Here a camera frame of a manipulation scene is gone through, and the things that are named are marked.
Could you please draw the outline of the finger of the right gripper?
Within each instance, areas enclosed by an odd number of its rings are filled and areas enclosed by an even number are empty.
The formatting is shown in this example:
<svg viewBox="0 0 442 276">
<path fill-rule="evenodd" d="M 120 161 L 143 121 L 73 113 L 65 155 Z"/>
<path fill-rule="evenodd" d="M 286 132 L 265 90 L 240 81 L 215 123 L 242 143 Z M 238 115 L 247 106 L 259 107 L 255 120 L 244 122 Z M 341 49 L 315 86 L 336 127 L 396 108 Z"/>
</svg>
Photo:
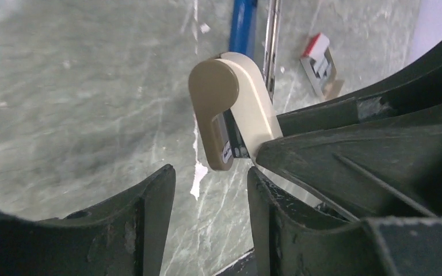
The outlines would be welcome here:
<svg viewBox="0 0 442 276">
<path fill-rule="evenodd" d="M 442 218 L 442 124 L 290 136 L 265 143 L 257 163 L 350 220 Z"/>
<path fill-rule="evenodd" d="M 442 40 L 392 76 L 358 91 L 279 114 L 284 136 L 395 117 L 442 104 Z"/>
</svg>

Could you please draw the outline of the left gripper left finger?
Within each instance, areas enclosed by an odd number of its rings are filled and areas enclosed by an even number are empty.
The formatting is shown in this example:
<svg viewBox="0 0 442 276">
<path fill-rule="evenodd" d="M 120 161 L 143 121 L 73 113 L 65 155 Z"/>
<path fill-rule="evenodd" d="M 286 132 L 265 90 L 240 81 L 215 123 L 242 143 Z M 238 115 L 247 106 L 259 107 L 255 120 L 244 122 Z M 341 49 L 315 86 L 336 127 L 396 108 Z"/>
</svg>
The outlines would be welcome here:
<svg viewBox="0 0 442 276">
<path fill-rule="evenodd" d="M 159 275 L 175 188 L 167 164 L 65 218 L 0 212 L 0 275 Z"/>
</svg>

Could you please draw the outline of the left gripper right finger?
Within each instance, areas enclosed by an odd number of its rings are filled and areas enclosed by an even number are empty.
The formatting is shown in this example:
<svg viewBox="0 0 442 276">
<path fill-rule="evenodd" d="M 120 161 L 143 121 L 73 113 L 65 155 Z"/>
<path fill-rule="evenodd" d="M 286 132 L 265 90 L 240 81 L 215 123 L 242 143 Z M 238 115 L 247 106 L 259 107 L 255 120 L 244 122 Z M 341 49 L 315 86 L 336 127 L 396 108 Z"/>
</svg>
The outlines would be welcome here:
<svg viewBox="0 0 442 276">
<path fill-rule="evenodd" d="M 247 193 L 259 275 L 442 275 L 442 218 L 340 220 L 256 167 Z"/>
</svg>

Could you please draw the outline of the red white staple box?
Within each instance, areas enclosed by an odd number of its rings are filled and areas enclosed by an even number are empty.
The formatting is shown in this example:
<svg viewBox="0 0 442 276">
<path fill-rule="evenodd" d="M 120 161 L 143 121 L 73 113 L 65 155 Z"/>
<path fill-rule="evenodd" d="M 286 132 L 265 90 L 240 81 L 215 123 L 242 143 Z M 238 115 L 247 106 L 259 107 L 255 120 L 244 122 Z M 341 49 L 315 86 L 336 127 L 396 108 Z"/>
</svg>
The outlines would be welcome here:
<svg viewBox="0 0 442 276">
<path fill-rule="evenodd" d="M 329 46 L 329 38 L 319 32 L 310 38 L 300 57 L 314 94 L 322 101 L 337 98 L 344 84 L 344 80 L 337 79 Z"/>
</svg>

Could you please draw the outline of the beige small stapler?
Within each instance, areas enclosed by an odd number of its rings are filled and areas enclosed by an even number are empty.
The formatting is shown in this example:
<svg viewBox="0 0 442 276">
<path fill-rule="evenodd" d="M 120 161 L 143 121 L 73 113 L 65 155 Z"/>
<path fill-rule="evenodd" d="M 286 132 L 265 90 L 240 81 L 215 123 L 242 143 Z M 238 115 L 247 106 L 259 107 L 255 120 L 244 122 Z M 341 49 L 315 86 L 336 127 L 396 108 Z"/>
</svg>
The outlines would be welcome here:
<svg viewBox="0 0 442 276">
<path fill-rule="evenodd" d="M 233 165 L 231 127 L 239 129 L 253 162 L 262 143 L 283 134 L 261 71 L 244 54 L 225 52 L 200 62 L 189 74 L 188 89 L 196 120 L 193 148 L 198 156 L 202 144 L 208 163 L 196 161 L 190 193 L 199 198 L 208 170 L 228 171 Z"/>
</svg>

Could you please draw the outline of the blue stapler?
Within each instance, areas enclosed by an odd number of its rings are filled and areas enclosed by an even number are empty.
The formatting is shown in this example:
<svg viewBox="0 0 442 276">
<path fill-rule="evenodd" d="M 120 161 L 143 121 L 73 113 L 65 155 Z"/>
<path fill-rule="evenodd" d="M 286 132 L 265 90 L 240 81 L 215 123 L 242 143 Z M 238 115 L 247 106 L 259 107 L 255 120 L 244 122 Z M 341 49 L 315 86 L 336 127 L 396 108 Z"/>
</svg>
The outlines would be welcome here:
<svg viewBox="0 0 442 276">
<path fill-rule="evenodd" d="M 269 1 L 268 3 L 262 76 L 264 77 L 266 88 L 268 89 L 268 94 L 271 99 L 274 96 L 275 90 L 275 69 L 279 42 L 281 4 L 281 0 Z M 230 52 L 241 53 L 251 59 L 254 58 L 256 42 L 257 5 L 257 1 L 234 1 L 228 48 Z"/>
</svg>

